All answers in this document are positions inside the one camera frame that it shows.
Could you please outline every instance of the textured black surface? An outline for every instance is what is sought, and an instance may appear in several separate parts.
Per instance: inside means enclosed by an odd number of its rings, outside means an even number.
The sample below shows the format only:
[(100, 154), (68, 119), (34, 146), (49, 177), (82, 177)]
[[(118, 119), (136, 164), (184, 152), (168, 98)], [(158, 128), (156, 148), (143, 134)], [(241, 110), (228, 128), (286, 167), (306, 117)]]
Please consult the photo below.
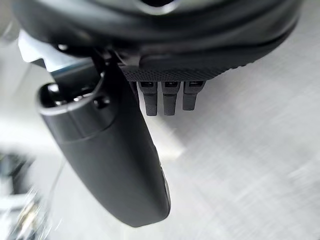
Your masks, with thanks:
[(184, 81), (207, 81), (227, 71), (215, 68), (176, 68), (169, 70), (141, 69), (136, 67), (125, 68), (123, 73), (128, 81), (137, 82), (184, 82)]

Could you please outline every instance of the blurred background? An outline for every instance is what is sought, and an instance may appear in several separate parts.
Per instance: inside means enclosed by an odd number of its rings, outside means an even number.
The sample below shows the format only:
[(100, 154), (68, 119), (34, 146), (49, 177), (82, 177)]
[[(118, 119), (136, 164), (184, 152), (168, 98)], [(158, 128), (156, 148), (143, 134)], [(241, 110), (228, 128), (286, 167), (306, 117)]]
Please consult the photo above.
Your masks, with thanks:
[(320, 239), (319, 22), (320, 2), (307, 0), (284, 44), (208, 81), (195, 111), (181, 110), (180, 91), (175, 116), (164, 116), (158, 95), (158, 116), (145, 120), (171, 213), (140, 228), (110, 215), (65, 163), (35, 109), (51, 76), (23, 62), (13, 28), (0, 37), (0, 149), (35, 159), (25, 181), (51, 200), (49, 239)]

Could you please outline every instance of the black plastic housing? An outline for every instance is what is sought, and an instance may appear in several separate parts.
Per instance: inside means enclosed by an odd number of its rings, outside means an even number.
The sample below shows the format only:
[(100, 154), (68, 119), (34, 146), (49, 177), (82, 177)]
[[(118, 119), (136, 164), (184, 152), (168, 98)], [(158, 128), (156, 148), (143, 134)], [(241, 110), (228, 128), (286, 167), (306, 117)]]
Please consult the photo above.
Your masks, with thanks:
[(117, 219), (140, 227), (165, 219), (169, 193), (147, 125), (117, 67), (92, 95), (56, 106), (48, 85), (38, 111), (66, 159), (96, 199)]

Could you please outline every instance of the gray floor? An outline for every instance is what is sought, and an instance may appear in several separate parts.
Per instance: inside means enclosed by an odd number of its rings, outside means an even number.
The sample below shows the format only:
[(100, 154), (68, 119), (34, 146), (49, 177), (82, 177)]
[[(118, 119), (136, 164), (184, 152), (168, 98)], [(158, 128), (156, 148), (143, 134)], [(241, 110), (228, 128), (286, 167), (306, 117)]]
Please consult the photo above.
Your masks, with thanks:
[[(51, 239), (320, 239), (319, 13), (319, 1), (308, 0), (285, 44), (207, 82), (194, 112), (181, 110), (180, 94), (176, 116), (163, 116), (159, 97), (160, 115), (146, 121), (169, 182), (166, 220), (125, 226), (66, 164), (53, 198)], [(23, 80), (1, 95), (0, 144), (37, 156), (30, 176), (45, 196), (64, 162), (33, 104), (50, 77), (22, 67)]]

